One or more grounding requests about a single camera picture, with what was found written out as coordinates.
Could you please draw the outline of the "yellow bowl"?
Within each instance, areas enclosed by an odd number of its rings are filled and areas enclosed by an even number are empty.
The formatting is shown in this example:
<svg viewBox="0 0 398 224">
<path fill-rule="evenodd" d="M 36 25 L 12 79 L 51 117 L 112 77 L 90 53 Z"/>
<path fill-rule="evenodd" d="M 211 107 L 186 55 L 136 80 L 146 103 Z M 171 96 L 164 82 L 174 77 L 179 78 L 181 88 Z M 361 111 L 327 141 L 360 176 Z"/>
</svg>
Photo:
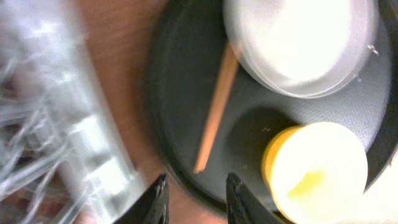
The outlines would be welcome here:
<svg viewBox="0 0 398 224">
<path fill-rule="evenodd" d="M 363 195 L 368 162 L 362 142 L 332 122 L 293 126 L 266 146 L 261 174 L 281 214 L 294 223 L 334 223 Z"/>
</svg>

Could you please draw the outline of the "grey round plate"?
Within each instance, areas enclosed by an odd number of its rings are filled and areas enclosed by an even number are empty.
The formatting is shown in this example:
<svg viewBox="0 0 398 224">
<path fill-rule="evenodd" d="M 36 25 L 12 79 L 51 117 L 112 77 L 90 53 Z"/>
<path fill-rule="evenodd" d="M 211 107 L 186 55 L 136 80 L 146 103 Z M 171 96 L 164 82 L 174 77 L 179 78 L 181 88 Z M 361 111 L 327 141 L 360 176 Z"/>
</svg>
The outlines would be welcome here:
<svg viewBox="0 0 398 224">
<path fill-rule="evenodd" d="M 375 0 L 226 0 L 228 39 L 245 71 L 282 95 L 319 98 L 353 80 L 377 36 Z"/>
</svg>

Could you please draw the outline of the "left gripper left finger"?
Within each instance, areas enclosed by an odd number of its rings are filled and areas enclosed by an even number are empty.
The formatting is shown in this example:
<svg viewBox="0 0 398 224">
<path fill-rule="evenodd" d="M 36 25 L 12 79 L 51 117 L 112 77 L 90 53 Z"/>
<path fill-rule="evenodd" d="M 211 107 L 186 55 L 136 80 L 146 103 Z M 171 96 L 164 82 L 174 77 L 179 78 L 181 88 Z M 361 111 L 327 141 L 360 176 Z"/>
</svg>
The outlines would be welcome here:
<svg viewBox="0 0 398 224">
<path fill-rule="evenodd" d="M 169 183 L 163 173 L 115 224 L 168 224 Z"/>
</svg>

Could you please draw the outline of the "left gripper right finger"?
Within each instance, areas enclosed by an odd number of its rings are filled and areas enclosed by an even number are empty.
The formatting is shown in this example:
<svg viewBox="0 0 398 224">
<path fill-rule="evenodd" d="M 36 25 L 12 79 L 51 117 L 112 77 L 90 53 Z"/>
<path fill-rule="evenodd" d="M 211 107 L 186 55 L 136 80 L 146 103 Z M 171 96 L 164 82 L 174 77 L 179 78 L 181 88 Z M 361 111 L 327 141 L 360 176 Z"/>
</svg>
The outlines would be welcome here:
<svg viewBox="0 0 398 224">
<path fill-rule="evenodd" d="M 226 179 L 226 207 L 229 224 L 284 223 L 258 201 L 235 173 L 229 173 Z"/>
</svg>

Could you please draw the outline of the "wooden chopstick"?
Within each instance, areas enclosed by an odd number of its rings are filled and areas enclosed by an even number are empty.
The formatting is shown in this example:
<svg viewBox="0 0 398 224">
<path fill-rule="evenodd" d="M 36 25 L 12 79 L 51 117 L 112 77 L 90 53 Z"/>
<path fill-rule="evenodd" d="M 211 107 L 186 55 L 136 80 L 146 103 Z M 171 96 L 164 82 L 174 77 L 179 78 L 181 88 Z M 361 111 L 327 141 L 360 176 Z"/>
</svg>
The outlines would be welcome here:
<svg viewBox="0 0 398 224">
<path fill-rule="evenodd" d="M 240 46 L 236 41 L 227 42 L 220 65 L 216 88 L 203 130 L 200 150 L 193 169 L 195 174 L 205 170 L 211 154 L 213 143 L 239 67 L 240 51 Z"/>
</svg>

